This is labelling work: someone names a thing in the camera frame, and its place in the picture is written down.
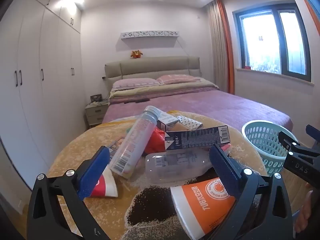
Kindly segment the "person right hand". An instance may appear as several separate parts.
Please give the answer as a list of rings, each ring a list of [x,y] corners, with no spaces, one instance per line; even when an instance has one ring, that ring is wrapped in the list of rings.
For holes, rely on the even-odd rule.
[[[300,208],[300,211],[299,211],[299,214],[296,219],[295,226],[294,226],[296,233],[302,232],[308,226],[308,219],[311,215],[311,195],[312,195],[312,193],[313,193],[312,190],[307,193],[306,198],[304,200],[304,203],[303,203],[302,207]]]

